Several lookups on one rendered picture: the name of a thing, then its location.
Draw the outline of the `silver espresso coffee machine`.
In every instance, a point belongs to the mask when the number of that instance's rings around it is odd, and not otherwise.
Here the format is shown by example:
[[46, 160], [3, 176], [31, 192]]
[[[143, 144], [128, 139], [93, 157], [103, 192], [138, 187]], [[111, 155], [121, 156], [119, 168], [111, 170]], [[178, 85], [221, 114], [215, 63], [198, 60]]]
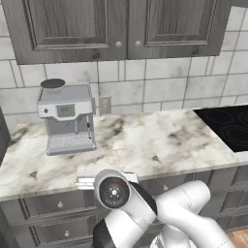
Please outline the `silver espresso coffee machine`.
[[47, 156], [94, 151], [97, 148], [93, 103], [88, 83], [67, 85], [60, 78], [41, 82], [37, 109], [39, 117], [46, 123]]

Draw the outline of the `grey wooden drawer front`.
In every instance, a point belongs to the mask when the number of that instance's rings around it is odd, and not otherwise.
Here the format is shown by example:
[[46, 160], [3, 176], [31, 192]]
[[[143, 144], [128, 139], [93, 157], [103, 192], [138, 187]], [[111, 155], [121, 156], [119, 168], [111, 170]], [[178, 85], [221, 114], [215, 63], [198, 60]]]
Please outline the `grey wooden drawer front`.
[[193, 173], [174, 176], [160, 176], [141, 180], [139, 184], [149, 195], [155, 197], [166, 192], [163, 190], [164, 185], [167, 185], [170, 190], [188, 181], [192, 181], [194, 178], [195, 175]]
[[[91, 243], [93, 229], [97, 223], [97, 216], [73, 218], [34, 225], [29, 227], [29, 232], [37, 246]], [[64, 235], [65, 231], [69, 231], [69, 237]]]
[[30, 197], [17, 201], [19, 220], [25, 222], [34, 218], [52, 217], [76, 212], [88, 212], [98, 208], [94, 193], [91, 190], [71, 191], [38, 197]]

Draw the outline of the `grey wooden wall cupboard door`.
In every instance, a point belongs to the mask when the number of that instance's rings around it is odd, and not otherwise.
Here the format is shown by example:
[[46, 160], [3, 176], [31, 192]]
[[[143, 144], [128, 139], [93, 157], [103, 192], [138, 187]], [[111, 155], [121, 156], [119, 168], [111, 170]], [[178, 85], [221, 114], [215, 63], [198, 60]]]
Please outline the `grey wooden wall cupboard door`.
[[[127, 0], [1, 0], [19, 65], [122, 60]], [[120, 41], [121, 48], [115, 43]]]
[[231, 7], [232, 0], [129, 0], [127, 57], [217, 56]]

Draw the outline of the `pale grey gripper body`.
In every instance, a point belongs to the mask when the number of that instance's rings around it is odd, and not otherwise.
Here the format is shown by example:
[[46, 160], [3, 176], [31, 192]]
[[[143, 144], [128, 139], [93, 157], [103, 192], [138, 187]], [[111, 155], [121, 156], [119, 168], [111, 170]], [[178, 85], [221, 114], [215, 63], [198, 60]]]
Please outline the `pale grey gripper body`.
[[[124, 172], [122, 171], [121, 174], [131, 182], [136, 182], [139, 183], [139, 177], [133, 173], [133, 172]], [[80, 176], [77, 178], [77, 181], [75, 182], [75, 186], [79, 190], [93, 190], [94, 189], [94, 183], [95, 183], [95, 178], [94, 177], [83, 177]]]

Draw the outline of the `white wall outlet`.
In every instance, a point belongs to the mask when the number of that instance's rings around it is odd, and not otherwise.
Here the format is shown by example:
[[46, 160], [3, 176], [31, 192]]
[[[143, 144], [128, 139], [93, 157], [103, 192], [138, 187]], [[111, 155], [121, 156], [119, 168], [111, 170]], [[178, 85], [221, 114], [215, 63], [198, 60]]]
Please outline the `white wall outlet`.
[[111, 96], [99, 98], [100, 114], [111, 114]]

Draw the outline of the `grey wooden base cupboard front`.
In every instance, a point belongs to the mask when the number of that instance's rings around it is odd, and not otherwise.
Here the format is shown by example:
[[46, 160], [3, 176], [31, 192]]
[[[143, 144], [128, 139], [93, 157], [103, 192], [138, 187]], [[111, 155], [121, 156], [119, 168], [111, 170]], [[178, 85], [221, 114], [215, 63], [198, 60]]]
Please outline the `grey wooden base cupboard front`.
[[248, 228], [248, 165], [199, 172], [211, 199], [200, 216], [213, 218], [226, 232]]

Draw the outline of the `black glass hob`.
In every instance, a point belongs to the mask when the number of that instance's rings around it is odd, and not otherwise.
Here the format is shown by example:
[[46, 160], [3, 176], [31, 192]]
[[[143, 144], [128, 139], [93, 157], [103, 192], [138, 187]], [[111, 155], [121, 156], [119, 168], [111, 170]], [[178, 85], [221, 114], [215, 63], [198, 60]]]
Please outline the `black glass hob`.
[[248, 151], [248, 105], [195, 109], [195, 114], [233, 152]]

